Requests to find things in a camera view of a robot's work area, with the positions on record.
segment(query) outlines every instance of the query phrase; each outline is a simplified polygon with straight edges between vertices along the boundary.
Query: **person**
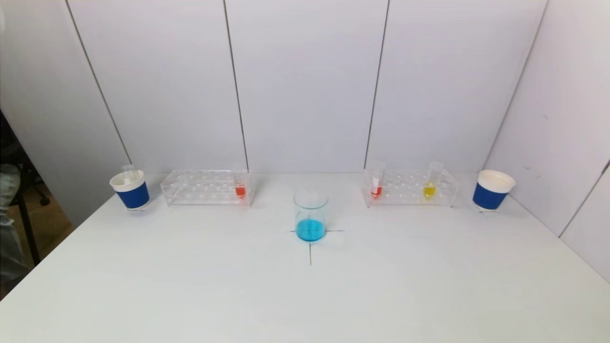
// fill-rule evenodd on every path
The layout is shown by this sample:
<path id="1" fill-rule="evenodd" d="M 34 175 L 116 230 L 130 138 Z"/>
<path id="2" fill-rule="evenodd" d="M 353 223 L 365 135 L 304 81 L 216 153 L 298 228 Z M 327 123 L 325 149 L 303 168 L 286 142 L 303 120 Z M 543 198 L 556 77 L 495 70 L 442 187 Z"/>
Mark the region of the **person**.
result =
<path id="1" fill-rule="evenodd" d="M 13 220 L 6 215 L 19 185 L 20 173 L 17 167 L 0 165 L 0 284 L 7 294 L 30 271 Z"/>

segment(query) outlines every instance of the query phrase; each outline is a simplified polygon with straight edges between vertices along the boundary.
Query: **yellow liquid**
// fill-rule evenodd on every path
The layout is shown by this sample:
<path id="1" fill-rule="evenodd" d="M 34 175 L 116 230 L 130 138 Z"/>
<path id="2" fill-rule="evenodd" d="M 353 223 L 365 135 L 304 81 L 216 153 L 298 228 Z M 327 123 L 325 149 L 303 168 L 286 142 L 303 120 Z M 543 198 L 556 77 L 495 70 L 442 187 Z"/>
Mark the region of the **yellow liquid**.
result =
<path id="1" fill-rule="evenodd" d="M 436 185 L 433 183 L 427 183 L 423 186 L 423 196 L 426 199 L 431 199 L 436 193 Z"/>

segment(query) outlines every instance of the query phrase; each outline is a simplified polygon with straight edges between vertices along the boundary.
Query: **red liquid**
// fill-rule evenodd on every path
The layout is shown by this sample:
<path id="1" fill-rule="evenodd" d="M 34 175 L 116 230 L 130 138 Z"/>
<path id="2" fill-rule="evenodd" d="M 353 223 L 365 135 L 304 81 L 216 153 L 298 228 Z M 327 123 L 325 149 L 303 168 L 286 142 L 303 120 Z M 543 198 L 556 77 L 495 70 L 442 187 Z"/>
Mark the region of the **red liquid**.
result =
<path id="1" fill-rule="evenodd" d="M 373 196 L 374 199 L 377 199 L 381 196 L 381 189 L 382 189 L 382 187 L 377 187 L 376 189 L 374 188 L 371 191 L 371 195 Z"/>
<path id="2" fill-rule="evenodd" d="M 246 197 L 246 187 L 244 185 L 237 185 L 235 187 L 235 194 L 238 198 L 244 199 Z"/>

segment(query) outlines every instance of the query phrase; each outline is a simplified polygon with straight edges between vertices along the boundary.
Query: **black chair leg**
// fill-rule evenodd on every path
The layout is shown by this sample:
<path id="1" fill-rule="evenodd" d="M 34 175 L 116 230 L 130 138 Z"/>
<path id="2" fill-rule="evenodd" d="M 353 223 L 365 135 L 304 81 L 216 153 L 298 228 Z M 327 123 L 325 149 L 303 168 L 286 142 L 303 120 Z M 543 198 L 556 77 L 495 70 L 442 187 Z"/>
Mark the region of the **black chair leg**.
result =
<path id="1" fill-rule="evenodd" d="M 40 204 L 42 206 L 46 206 L 48 204 L 51 203 L 51 200 L 49 198 L 46 197 L 46 195 L 40 190 L 38 189 L 38 187 L 36 187 L 36 184 L 32 185 L 32 188 L 34 188 L 34 190 L 38 193 L 38 195 L 41 197 L 40 199 Z"/>
<path id="2" fill-rule="evenodd" d="M 26 202 L 23 199 L 23 194 L 21 192 L 17 192 L 17 205 L 19 206 L 19 213 L 21 214 L 21 220 L 23 221 L 23 229 L 26 232 L 27 244 L 30 246 L 32 260 L 34 260 L 34 266 L 36 266 L 40 263 L 40 255 L 38 254 L 38 248 L 36 247 L 34 232 L 32 232 L 30 216 L 27 214 Z"/>

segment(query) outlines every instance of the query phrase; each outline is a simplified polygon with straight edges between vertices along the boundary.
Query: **floor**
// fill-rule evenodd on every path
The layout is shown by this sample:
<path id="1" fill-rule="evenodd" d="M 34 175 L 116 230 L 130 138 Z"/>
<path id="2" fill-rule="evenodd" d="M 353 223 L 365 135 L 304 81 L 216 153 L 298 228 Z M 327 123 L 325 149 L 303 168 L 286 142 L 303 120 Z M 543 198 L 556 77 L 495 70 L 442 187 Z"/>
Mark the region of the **floor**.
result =
<path id="1" fill-rule="evenodd" d="M 55 247 L 59 245 L 68 235 L 74 231 L 74 227 L 63 213 L 59 204 L 49 192 L 45 185 L 37 186 L 51 200 L 46 206 L 40 204 L 40 196 L 34 189 L 29 189 L 25 194 L 27 212 L 32 224 L 32 231 L 36 244 L 38 245 L 38 253 L 40 259 L 44 259 L 50 254 Z M 15 222 L 13 226 L 17 230 L 17 234 L 21 240 L 21 248 L 26 258 L 26 263 L 30 268 L 34 268 L 32 254 L 27 244 L 26 233 L 23 230 L 23 222 L 19 213 L 18 206 L 12 206 L 7 215 Z M 0 298 L 4 296 L 4 289 L 0 292 Z"/>

